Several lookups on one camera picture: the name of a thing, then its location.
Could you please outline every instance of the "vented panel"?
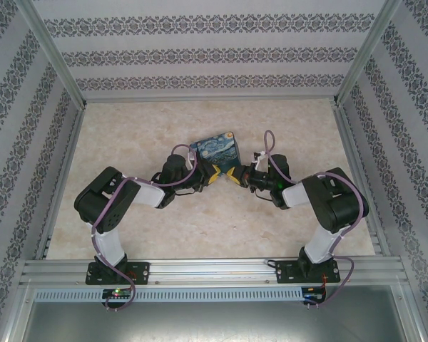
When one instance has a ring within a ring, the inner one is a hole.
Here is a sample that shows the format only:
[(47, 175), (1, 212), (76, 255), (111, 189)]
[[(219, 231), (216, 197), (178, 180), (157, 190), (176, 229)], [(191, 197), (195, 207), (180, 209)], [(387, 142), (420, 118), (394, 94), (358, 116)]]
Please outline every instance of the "vented panel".
[[(102, 289), (41, 289), (35, 302), (100, 302)], [(301, 301), (300, 287), (274, 289), (137, 289), (135, 302)]]

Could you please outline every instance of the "marble floor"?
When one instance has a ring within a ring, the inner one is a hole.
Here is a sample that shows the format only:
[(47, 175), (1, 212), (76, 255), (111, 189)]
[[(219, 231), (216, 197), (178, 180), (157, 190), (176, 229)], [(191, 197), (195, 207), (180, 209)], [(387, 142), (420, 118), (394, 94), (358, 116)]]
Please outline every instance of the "marble floor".
[[(241, 161), (249, 165), (252, 153), (263, 150), (267, 129), (293, 179), (337, 166), (350, 176), (328, 100), (87, 105), (47, 258), (93, 258), (89, 229), (73, 202), (105, 167), (150, 179), (174, 145), (227, 131), (235, 133)], [(310, 206), (282, 211), (223, 176), (165, 209), (132, 204), (118, 228), (131, 259), (245, 258), (297, 256), (316, 225)], [(336, 252), (374, 254), (364, 220)]]

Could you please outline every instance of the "black bracket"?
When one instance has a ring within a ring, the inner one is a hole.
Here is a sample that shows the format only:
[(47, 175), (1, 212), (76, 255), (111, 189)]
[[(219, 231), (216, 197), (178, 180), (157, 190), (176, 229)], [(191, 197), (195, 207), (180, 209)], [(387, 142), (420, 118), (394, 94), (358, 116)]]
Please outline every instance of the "black bracket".
[(276, 270), (278, 284), (322, 283), (324, 278), (326, 283), (339, 283), (341, 281), (337, 262), (333, 259), (313, 267), (307, 276), (301, 271), (298, 260), (269, 260), (268, 266)]
[[(99, 262), (91, 262), (87, 268), (87, 285), (128, 285), (128, 281), (114, 272), (105, 272)], [(121, 271), (129, 276), (135, 285), (147, 285), (149, 280), (149, 269), (151, 264), (148, 262), (126, 262)]]

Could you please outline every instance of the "metal bracket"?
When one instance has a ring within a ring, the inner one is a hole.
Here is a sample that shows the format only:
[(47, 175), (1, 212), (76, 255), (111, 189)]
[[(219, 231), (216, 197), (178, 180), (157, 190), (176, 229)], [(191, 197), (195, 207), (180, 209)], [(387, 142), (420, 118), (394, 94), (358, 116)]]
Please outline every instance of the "metal bracket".
[[(149, 280), (149, 269), (150, 265), (148, 262), (127, 262), (125, 275), (129, 276), (135, 285), (147, 285)], [(116, 280), (116, 274), (112, 276), (105, 274), (100, 268), (97, 262), (91, 262), (87, 268), (86, 275), (87, 285), (126, 285), (128, 281), (124, 278)]]
[(278, 284), (302, 284), (302, 283), (322, 283), (325, 278), (326, 283), (339, 283), (341, 281), (340, 271), (337, 262), (331, 260), (311, 269), (306, 276), (300, 270), (297, 260), (280, 260), (272, 266), (275, 267)]
[[(276, 270), (267, 265), (270, 259), (132, 259), (128, 262), (151, 264), (146, 288), (179, 287), (267, 287), (282, 286), (277, 282)], [(274, 259), (297, 261), (297, 258)], [(399, 256), (353, 256), (355, 272), (346, 286), (372, 286), (407, 284), (408, 279)], [(93, 289), (86, 284), (88, 260), (27, 260), (19, 279), (19, 288)], [(337, 261), (341, 279), (346, 277), (351, 264), (347, 260)], [(321, 279), (310, 283), (302, 281), (293, 286), (317, 286)], [(115, 284), (104, 288), (118, 287)]]

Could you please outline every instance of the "wall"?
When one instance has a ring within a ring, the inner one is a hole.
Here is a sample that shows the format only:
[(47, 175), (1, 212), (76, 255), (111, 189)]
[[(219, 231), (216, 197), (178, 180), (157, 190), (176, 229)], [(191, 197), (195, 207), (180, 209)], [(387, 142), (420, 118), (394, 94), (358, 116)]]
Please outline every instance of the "wall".
[(344, 108), (428, 330), (428, 0), (400, 4)]
[(384, 0), (38, 0), (88, 100), (335, 95)]
[(14, 2), (0, 0), (0, 323), (19, 262), (35, 257), (77, 115)]

